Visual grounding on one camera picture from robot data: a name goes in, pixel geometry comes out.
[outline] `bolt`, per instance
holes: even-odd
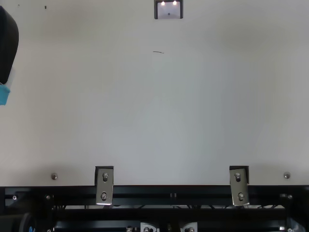
[[[243,194],[241,192],[238,194],[238,199],[240,201],[243,201],[243,199],[244,199],[244,196],[243,196]]]
[[[50,177],[51,177],[53,180],[57,180],[58,174],[57,174],[57,173],[52,173],[52,174],[50,175]]]
[[[108,173],[103,173],[103,181],[106,182],[108,179]]]
[[[285,179],[290,179],[291,177],[291,174],[289,172],[285,172],[283,175]]]
[[[106,199],[107,199],[107,194],[106,194],[106,192],[102,193],[101,199],[102,199],[102,201],[106,201]]]

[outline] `metal plate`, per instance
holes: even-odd
[[[97,175],[97,194],[96,204],[111,205],[112,204],[112,189],[114,185],[113,169],[98,169]],[[102,199],[102,194],[105,194],[106,199]]]
[[[158,3],[158,19],[180,19],[180,2]]]
[[[230,184],[233,205],[239,206],[249,204],[249,194],[245,169],[230,170]]]
[[[308,0],[187,0],[182,20],[153,0],[0,2],[20,33],[0,186],[89,186],[103,165],[115,185],[229,185],[231,165],[309,184]]]

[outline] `metal clip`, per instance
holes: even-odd
[[[250,204],[246,170],[230,170],[230,184],[232,190],[233,205],[240,206]]]
[[[113,169],[98,168],[96,204],[112,204],[113,173]]]

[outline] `black metal frame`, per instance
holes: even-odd
[[[37,231],[125,231],[141,221],[161,231],[178,222],[198,221],[205,231],[279,231],[291,219],[309,231],[308,186],[248,186],[251,205],[282,205],[284,209],[62,209],[54,205],[95,205],[96,187],[0,188],[0,214],[33,214]],[[232,205],[230,186],[114,186],[114,205]]]

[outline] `black object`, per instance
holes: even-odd
[[[0,82],[6,84],[17,53],[18,27],[14,19],[0,6]]]
[[[30,213],[0,217],[1,232],[29,232],[33,231],[35,228],[36,223]]]
[[[248,193],[251,205],[282,205],[284,208],[198,207],[232,205],[230,186],[114,186],[112,202],[115,205],[195,207],[78,210],[63,206],[95,205],[96,186],[6,187],[0,188],[0,208],[3,216],[32,213],[37,221],[36,231],[39,232],[53,231],[53,228],[55,232],[123,232],[128,226],[138,228],[140,222],[149,221],[156,223],[161,231],[166,232],[169,224],[172,226],[178,222],[194,221],[198,222],[199,232],[279,231],[280,227],[286,230],[292,228],[292,221],[309,231],[309,186],[249,185]]]

